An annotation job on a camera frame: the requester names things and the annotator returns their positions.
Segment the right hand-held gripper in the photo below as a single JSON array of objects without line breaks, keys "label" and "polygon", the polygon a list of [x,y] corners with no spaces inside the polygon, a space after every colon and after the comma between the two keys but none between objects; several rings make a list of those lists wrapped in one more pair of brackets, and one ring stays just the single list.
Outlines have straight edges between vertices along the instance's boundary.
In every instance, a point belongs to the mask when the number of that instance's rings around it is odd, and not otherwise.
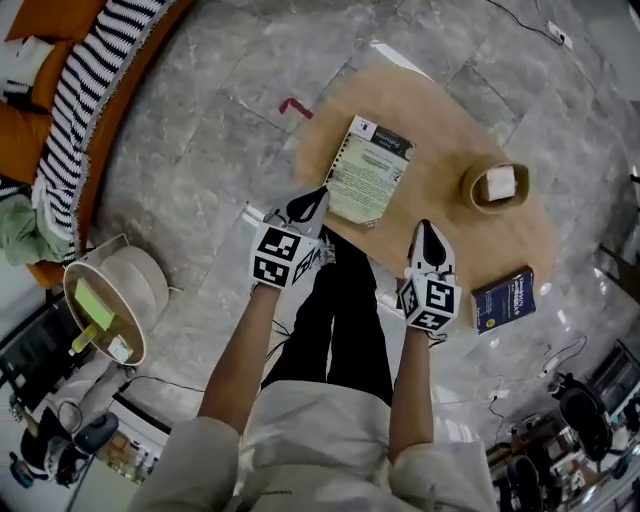
[{"label": "right hand-held gripper", "polygon": [[418,222],[398,297],[408,327],[443,332],[459,314],[455,253],[444,234],[429,220]]}]

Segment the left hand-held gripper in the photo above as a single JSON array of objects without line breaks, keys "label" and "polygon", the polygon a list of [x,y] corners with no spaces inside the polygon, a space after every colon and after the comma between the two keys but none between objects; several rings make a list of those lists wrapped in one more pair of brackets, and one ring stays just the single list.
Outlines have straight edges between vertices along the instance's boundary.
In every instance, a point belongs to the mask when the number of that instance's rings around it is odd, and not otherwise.
[{"label": "left hand-held gripper", "polygon": [[276,200],[259,223],[251,248],[251,278],[279,289],[310,270],[329,204],[326,187],[302,188]]}]

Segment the green-white magazine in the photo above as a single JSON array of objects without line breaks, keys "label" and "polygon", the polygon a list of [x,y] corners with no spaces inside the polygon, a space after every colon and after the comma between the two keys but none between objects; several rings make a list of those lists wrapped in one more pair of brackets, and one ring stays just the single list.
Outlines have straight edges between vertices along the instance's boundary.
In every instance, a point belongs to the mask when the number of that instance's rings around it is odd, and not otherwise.
[{"label": "green-white magazine", "polygon": [[355,225],[375,227],[414,152],[408,139],[354,116],[325,178],[329,212]]}]

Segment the person's left forearm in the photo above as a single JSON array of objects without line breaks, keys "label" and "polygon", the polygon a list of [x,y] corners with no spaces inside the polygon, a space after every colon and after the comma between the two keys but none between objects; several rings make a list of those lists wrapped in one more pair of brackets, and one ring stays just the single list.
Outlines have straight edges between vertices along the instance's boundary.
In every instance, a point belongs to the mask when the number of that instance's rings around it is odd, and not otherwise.
[{"label": "person's left forearm", "polygon": [[244,432],[257,396],[280,290],[264,284],[254,288],[229,343],[205,388],[200,417],[219,420]]}]

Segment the person's right forearm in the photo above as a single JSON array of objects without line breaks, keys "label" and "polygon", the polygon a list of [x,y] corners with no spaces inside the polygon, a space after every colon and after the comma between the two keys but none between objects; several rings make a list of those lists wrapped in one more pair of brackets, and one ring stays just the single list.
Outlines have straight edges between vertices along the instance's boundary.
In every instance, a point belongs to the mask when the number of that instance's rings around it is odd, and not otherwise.
[{"label": "person's right forearm", "polygon": [[408,328],[405,332],[390,413],[388,456],[392,464],[406,449],[433,442],[434,420],[430,383],[427,333]]}]

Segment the dark blue book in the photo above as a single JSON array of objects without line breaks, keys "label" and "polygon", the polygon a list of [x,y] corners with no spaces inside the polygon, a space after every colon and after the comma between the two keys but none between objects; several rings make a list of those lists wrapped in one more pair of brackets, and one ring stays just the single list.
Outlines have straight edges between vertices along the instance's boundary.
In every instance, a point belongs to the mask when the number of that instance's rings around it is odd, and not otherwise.
[{"label": "dark blue book", "polygon": [[524,266],[471,292],[474,325],[479,335],[536,311],[534,271]]}]

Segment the wooden coffee table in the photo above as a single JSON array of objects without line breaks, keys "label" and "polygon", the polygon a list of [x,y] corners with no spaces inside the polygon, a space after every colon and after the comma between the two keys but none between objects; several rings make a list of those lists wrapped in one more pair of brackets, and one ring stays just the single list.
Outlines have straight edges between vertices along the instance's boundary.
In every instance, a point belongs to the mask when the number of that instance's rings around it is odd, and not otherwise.
[{"label": "wooden coffee table", "polygon": [[299,136],[297,184],[322,184],[354,116],[408,139],[414,154],[375,227],[360,228],[329,214],[330,229],[399,277],[414,228],[428,219],[453,246],[457,280],[465,291],[523,266],[533,269],[537,288],[548,282],[557,231],[541,198],[530,193],[522,205],[499,214],[484,214],[463,202],[467,169],[486,157],[504,162],[506,155],[443,87],[415,71],[388,64],[344,78]]}]

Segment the round bamboo basket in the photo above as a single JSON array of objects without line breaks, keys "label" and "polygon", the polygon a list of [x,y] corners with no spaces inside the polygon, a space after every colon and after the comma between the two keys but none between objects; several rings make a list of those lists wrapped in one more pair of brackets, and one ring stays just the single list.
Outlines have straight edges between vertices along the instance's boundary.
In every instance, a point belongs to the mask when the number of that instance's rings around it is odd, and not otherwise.
[{"label": "round bamboo basket", "polygon": [[[517,180],[516,194],[508,199],[486,202],[480,193],[479,182],[485,173],[493,167],[511,165]],[[460,194],[466,206],[483,215],[499,215],[509,209],[522,206],[530,192],[529,168],[521,163],[507,160],[505,157],[482,155],[464,172],[460,181]]]}]

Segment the white tissue block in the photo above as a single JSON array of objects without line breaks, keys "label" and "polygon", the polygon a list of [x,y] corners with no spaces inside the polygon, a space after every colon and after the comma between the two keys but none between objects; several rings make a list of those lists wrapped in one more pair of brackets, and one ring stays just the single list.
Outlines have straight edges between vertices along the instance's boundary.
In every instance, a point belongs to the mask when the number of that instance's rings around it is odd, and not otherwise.
[{"label": "white tissue block", "polygon": [[479,185],[481,196],[486,202],[511,198],[517,189],[514,168],[511,165],[490,168],[481,178]]}]

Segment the person's black trousers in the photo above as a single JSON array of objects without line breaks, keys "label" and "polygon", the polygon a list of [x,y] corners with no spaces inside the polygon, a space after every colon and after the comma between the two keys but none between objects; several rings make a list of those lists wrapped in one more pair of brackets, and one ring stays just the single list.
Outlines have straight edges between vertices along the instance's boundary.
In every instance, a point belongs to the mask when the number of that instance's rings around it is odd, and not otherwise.
[{"label": "person's black trousers", "polygon": [[306,381],[368,393],[390,405],[393,383],[367,256],[324,227],[335,260],[316,273],[294,329],[261,387]]}]

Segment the round beige side table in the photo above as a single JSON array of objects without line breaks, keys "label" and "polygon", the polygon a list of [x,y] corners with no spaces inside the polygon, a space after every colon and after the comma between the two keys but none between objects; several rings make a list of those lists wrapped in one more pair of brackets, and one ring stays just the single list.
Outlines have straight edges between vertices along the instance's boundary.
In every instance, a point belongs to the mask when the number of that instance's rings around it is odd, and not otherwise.
[{"label": "round beige side table", "polygon": [[[97,326],[74,299],[80,278],[114,311],[115,318],[107,331]],[[169,300],[169,286],[163,271],[148,253],[131,245],[127,237],[120,234],[67,266],[63,288],[80,329],[95,325],[99,330],[92,342],[98,351],[115,361],[107,347],[116,335],[121,335],[134,350],[123,365],[135,367],[144,361],[147,335]]]}]

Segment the black office chair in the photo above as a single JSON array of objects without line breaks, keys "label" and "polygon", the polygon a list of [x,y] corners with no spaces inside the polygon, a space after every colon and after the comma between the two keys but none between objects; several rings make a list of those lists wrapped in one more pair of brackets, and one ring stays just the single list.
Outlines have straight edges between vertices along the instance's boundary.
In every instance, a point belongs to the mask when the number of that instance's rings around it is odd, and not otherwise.
[{"label": "black office chair", "polygon": [[586,457],[600,463],[612,448],[610,422],[600,412],[594,399],[578,388],[569,389],[560,398],[563,420],[573,431]]}]

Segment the person's beige shirt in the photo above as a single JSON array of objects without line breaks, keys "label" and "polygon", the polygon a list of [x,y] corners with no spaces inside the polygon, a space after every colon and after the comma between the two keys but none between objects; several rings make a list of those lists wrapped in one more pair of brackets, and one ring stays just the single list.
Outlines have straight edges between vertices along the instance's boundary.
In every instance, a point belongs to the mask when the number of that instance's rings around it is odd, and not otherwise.
[{"label": "person's beige shirt", "polygon": [[387,458],[389,407],[349,388],[278,381],[246,430],[176,426],[129,512],[497,512],[479,441]]}]

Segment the white wipes packet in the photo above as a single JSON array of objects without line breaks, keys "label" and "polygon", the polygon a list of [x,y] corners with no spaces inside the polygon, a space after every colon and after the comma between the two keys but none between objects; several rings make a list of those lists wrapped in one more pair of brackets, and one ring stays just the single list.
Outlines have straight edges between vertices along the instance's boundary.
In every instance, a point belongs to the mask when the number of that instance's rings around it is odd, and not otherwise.
[{"label": "white wipes packet", "polygon": [[126,364],[134,350],[121,335],[116,335],[107,347],[107,352],[118,363]]}]

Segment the bright green notebook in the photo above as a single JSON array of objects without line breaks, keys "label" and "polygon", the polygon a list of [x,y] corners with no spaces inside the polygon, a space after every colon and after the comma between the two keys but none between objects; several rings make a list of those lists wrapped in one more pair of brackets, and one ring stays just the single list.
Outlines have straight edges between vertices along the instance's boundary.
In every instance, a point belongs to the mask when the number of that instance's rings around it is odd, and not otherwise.
[{"label": "bright green notebook", "polygon": [[74,299],[103,331],[107,331],[110,328],[115,318],[114,311],[84,278],[80,278],[77,281]]}]

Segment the yellow drink bottle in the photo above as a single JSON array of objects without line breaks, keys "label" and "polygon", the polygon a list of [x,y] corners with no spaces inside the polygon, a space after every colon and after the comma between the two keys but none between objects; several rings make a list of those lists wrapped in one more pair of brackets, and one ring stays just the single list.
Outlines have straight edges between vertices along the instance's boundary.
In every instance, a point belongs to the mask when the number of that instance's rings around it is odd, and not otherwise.
[{"label": "yellow drink bottle", "polygon": [[72,342],[69,349],[69,355],[74,356],[80,354],[94,338],[99,334],[99,330],[95,325],[88,325]]}]

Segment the white power strip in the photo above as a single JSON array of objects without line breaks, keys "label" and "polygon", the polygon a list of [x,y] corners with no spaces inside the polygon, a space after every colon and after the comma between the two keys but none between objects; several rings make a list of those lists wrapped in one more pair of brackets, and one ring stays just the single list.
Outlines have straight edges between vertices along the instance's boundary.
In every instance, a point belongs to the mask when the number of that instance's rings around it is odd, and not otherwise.
[{"label": "white power strip", "polygon": [[554,22],[548,21],[547,27],[550,34],[558,40],[561,46],[568,48],[569,50],[573,49],[572,39],[563,32]]}]

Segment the green knitted blanket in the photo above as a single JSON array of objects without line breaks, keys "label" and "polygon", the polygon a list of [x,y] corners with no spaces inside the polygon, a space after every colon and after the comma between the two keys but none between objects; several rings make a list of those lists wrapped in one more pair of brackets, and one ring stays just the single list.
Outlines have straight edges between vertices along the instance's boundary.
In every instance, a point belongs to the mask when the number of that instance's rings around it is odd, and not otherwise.
[{"label": "green knitted blanket", "polygon": [[24,194],[5,197],[0,200],[0,253],[13,266],[69,263],[76,259],[69,219],[58,219],[47,199],[33,206]]}]

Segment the small orange cushion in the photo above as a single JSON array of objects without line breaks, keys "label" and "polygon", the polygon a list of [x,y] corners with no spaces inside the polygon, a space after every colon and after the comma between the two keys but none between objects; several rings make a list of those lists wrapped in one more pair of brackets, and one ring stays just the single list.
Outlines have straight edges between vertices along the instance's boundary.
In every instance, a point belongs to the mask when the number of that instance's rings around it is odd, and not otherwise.
[{"label": "small orange cushion", "polygon": [[73,40],[58,41],[44,60],[31,90],[31,104],[35,108],[52,110],[57,84],[73,46]]}]

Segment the large orange cushion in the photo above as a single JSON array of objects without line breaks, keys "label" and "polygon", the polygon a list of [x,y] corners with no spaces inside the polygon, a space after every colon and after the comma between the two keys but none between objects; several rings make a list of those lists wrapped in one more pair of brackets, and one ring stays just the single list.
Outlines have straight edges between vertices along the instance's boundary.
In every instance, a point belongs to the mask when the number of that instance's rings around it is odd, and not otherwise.
[{"label": "large orange cushion", "polygon": [[52,118],[0,101],[0,175],[33,184]]},{"label": "large orange cushion", "polygon": [[81,41],[107,0],[23,0],[6,41],[40,39]]}]

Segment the black glass cabinet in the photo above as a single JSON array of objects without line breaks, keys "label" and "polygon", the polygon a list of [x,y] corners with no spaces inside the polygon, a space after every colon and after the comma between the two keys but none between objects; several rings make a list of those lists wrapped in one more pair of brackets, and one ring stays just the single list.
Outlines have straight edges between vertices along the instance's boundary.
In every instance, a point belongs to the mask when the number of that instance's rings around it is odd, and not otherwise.
[{"label": "black glass cabinet", "polygon": [[79,334],[63,296],[43,305],[0,341],[0,386],[9,384],[17,400],[35,410],[84,364],[85,353],[69,353]]}]

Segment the white cushion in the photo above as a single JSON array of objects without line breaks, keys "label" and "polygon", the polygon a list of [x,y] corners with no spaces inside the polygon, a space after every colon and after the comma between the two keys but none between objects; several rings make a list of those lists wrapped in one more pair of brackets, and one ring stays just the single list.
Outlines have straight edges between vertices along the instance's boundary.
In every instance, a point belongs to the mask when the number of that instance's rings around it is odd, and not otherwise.
[{"label": "white cushion", "polygon": [[34,36],[5,42],[0,50],[0,101],[29,104],[36,77],[53,49]]}]

